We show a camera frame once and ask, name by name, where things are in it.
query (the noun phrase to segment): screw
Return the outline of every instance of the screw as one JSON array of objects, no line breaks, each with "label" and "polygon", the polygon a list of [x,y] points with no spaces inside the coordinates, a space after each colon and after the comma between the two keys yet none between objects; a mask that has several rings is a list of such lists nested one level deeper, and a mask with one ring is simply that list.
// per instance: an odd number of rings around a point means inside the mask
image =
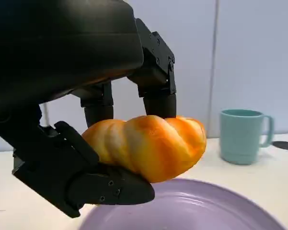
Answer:
[{"label": "screw", "polygon": [[115,195],[119,195],[120,194],[120,189],[117,189],[116,192],[115,192]]},{"label": "screw", "polygon": [[102,196],[99,198],[99,201],[100,201],[100,202],[104,202],[104,201],[105,201],[105,196],[102,195]]}]

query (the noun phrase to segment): white wall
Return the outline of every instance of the white wall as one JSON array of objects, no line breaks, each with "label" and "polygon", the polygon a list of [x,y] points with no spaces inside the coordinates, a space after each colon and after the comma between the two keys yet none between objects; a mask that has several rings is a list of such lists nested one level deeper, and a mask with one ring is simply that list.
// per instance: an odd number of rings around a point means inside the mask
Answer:
[{"label": "white wall", "polygon": [[251,108],[288,132],[288,0],[220,0],[209,136],[219,112]]},{"label": "white wall", "polygon": [[[207,123],[215,15],[214,0],[126,0],[151,31],[158,31],[175,54],[177,113]],[[136,84],[112,82],[114,116],[145,115]],[[72,95],[48,103],[50,124],[64,120],[82,133],[87,127],[80,100]]]}]

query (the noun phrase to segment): white table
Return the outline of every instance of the white table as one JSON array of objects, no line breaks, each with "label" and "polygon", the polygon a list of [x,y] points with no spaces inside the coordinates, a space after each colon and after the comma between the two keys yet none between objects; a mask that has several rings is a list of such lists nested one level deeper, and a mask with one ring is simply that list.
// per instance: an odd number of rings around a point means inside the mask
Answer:
[{"label": "white table", "polygon": [[[287,140],[288,134],[276,140]],[[0,230],[76,230],[93,208],[71,219],[11,175],[12,153],[0,152]],[[209,139],[199,163],[181,175],[218,184],[248,197],[288,229],[288,151],[262,149],[259,161],[237,166],[219,158],[218,139]]]}]

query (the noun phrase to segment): plate rim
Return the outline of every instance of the plate rim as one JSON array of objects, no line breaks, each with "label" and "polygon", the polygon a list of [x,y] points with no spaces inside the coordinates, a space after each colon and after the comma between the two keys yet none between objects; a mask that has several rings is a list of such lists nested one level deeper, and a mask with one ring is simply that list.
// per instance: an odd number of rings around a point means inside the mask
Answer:
[{"label": "plate rim", "polygon": [[[212,187],[215,187],[217,189],[223,190],[227,193],[233,194],[235,196],[237,196],[238,198],[247,201],[248,203],[250,203],[250,205],[254,206],[255,208],[259,209],[267,218],[270,218],[275,224],[278,225],[278,227],[280,227],[280,229],[282,230],[288,230],[279,220],[277,220],[273,215],[271,215],[267,210],[265,210],[264,208],[262,208],[260,205],[258,205],[257,203],[255,203],[254,201],[250,200],[249,198],[247,198],[244,195],[239,194],[238,192],[235,192],[229,188],[223,187],[221,185],[215,184],[215,183],[211,183],[211,182],[207,182],[207,181],[203,181],[203,180],[198,180],[198,179],[190,179],[190,178],[173,178],[171,180],[165,181],[165,182],[160,182],[160,183],[153,183],[152,186],[154,186],[154,184],[157,185],[161,185],[163,183],[172,183],[173,181],[185,181],[185,182],[192,182],[192,183],[201,183],[201,184],[205,184],[205,185],[209,185]],[[103,205],[100,206],[94,206],[89,213],[86,215],[86,217],[84,218],[83,222],[81,223],[79,229],[81,230],[82,226],[85,225],[85,223],[87,221],[89,221],[88,219],[93,215],[94,212],[98,211],[98,209],[103,208]]]}]

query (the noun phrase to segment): mug handle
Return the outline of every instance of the mug handle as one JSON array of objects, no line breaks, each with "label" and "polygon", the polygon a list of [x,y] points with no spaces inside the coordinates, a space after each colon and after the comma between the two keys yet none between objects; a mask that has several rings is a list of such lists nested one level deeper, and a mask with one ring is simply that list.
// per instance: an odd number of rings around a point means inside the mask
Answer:
[{"label": "mug handle", "polygon": [[274,119],[271,116],[267,116],[267,115],[264,115],[264,117],[268,118],[269,130],[268,130],[266,141],[263,144],[260,144],[261,148],[266,148],[271,145],[273,141],[273,137],[274,137],[274,130],[275,130]]}]

